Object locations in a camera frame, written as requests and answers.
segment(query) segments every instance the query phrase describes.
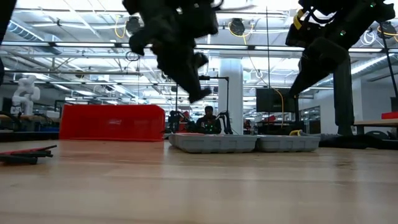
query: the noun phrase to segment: gray plastic tray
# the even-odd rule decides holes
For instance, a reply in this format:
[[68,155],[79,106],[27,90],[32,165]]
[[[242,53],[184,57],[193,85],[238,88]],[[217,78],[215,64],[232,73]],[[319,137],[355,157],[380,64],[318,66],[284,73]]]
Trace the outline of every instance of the gray plastic tray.
[[320,138],[312,136],[258,136],[256,150],[261,152],[312,152]]
[[189,153],[243,153],[254,150],[257,136],[174,134],[169,141]]

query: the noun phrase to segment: black monitor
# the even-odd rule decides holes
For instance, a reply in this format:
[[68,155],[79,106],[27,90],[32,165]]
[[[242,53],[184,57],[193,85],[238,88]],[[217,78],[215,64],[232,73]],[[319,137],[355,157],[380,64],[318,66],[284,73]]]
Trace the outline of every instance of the black monitor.
[[[289,89],[277,89],[284,97],[284,112],[295,112],[295,98],[289,96]],[[256,89],[257,112],[282,112],[282,99],[278,92],[271,88]]]

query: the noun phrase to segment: man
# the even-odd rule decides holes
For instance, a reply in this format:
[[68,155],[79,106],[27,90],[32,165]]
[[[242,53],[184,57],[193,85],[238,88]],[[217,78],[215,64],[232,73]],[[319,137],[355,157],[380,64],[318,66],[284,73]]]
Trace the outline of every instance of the man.
[[205,108],[206,115],[198,119],[197,126],[204,128],[206,132],[219,134],[221,133],[221,122],[219,119],[216,120],[216,116],[213,115],[213,111],[214,109],[212,106],[207,106]]

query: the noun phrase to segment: table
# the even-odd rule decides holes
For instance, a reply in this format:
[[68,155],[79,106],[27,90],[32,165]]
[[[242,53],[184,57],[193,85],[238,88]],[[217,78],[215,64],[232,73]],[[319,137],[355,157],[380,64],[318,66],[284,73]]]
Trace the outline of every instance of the table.
[[[50,118],[53,122],[59,123],[60,119],[59,118]],[[0,115],[0,121],[10,121],[11,118],[6,116],[6,115]],[[21,115],[19,118],[21,121],[33,121],[33,122],[41,122],[41,121],[46,121],[46,118],[42,116],[36,116],[36,115]]]
[[0,166],[0,223],[395,223],[398,152],[186,154],[167,142],[46,141]]
[[382,119],[379,121],[355,121],[357,134],[365,134],[365,127],[398,128],[398,119]]

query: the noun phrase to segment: column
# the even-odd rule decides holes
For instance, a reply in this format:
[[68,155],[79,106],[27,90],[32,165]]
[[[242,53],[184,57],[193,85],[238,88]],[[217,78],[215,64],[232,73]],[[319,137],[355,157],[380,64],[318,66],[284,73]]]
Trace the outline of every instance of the column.
[[[220,77],[229,77],[229,114],[234,134],[243,134],[243,68],[240,58],[222,58]],[[227,81],[218,80],[218,112],[227,110]]]

